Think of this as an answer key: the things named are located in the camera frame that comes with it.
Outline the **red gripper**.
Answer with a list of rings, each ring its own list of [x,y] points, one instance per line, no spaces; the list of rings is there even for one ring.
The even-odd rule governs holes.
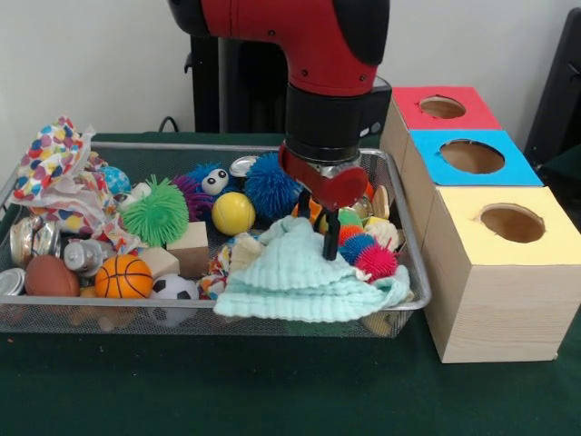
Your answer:
[[[360,166],[360,156],[337,164],[310,163],[282,144],[278,159],[283,171],[304,187],[299,195],[297,216],[310,221],[311,197],[326,208],[324,214],[328,228],[324,235],[323,257],[334,261],[340,236],[338,209],[357,202],[367,187],[367,172]]]

